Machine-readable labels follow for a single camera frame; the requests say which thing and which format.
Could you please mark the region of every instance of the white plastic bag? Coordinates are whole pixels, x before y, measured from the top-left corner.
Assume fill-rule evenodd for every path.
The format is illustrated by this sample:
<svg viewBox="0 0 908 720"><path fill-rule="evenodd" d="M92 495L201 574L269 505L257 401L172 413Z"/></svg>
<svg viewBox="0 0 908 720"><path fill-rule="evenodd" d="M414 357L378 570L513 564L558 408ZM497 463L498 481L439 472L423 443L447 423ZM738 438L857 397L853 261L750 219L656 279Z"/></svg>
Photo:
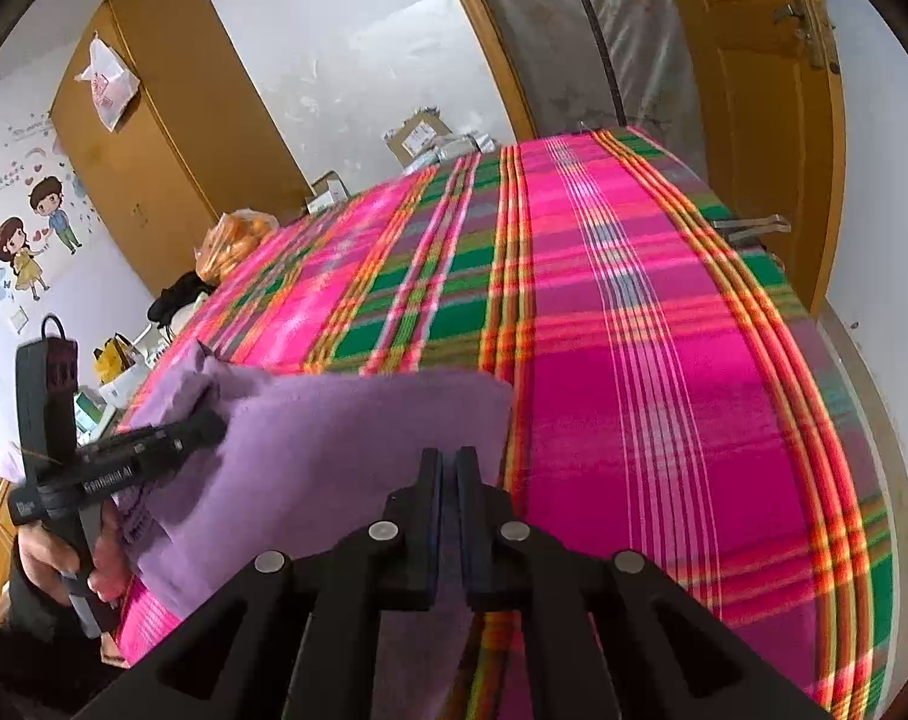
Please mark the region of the white plastic bag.
<svg viewBox="0 0 908 720"><path fill-rule="evenodd" d="M141 82L121 61L115 51L94 34L91 40L91 64L76 81L91 83L91 98L94 108L105 127L115 131L124 109L137 93Z"/></svg>

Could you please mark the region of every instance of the silver rivet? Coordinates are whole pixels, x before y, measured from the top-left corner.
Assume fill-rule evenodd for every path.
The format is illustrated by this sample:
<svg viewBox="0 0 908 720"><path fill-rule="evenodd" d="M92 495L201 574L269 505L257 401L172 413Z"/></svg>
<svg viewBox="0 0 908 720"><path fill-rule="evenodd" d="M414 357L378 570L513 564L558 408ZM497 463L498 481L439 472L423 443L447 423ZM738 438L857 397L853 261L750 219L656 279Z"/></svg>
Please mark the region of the silver rivet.
<svg viewBox="0 0 908 720"><path fill-rule="evenodd" d="M508 541L524 541L531 534L531 527L526 522L513 519L501 525L501 536Z"/></svg>
<svg viewBox="0 0 908 720"><path fill-rule="evenodd" d="M262 574L276 574L284 567L284 556L280 552L268 550L254 558L254 568Z"/></svg>
<svg viewBox="0 0 908 720"><path fill-rule="evenodd" d="M625 574L639 574L644 569L644 556L626 549L614 556L614 567Z"/></svg>
<svg viewBox="0 0 908 720"><path fill-rule="evenodd" d="M400 528L388 519L375 522L368 528L368 536L374 538L375 541L390 541L398 533L400 533Z"/></svg>

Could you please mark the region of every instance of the yellow dress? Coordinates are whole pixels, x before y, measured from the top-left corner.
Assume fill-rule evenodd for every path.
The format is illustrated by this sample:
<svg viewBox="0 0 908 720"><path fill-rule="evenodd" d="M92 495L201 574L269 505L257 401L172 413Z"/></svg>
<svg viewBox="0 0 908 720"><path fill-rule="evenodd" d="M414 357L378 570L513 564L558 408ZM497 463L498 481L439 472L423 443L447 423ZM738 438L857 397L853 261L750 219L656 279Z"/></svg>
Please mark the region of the yellow dress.
<svg viewBox="0 0 908 720"><path fill-rule="evenodd" d="M41 274L44 273L28 250L22 249L17 252L14 255L13 265L14 272L17 274L17 280L14 282L16 290L29 290L31 285L40 280Z"/></svg>

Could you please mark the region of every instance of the cartoon girl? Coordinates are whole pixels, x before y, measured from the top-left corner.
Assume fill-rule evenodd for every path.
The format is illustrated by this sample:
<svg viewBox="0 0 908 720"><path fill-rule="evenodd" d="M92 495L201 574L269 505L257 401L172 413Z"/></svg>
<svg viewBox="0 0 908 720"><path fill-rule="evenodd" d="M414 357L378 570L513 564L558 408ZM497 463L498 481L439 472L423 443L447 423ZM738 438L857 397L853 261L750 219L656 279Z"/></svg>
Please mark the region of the cartoon girl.
<svg viewBox="0 0 908 720"><path fill-rule="evenodd" d="M28 247L24 222L18 217L11 217L0 226L0 261L11 263L11 270L17 277L14 281L16 290L30 289L35 300L40 300L35 284L40 284L47 292L48 285L41 278L43 271L35 262L34 252Z"/></svg>

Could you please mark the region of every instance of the black cloth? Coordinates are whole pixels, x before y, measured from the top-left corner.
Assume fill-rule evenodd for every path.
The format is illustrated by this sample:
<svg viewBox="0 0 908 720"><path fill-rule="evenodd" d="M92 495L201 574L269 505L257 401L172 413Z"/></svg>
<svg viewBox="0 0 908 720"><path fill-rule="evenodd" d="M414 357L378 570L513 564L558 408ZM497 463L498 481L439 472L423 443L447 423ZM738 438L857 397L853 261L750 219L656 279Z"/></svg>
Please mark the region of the black cloth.
<svg viewBox="0 0 908 720"><path fill-rule="evenodd" d="M73 608L62 607L31 584L17 542L9 582L11 610L0 629L0 685L50 709L78 712L121 669L102 663L100 640L83 635Z"/></svg>
<svg viewBox="0 0 908 720"><path fill-rule="evenodd" d="M169 327L180 309L197 300L198 295L212 292L211 285L203 282L194 271L188 271L166 290L160 290L160 298L148 309L148 321L155 322L158 327Z"/></svg>

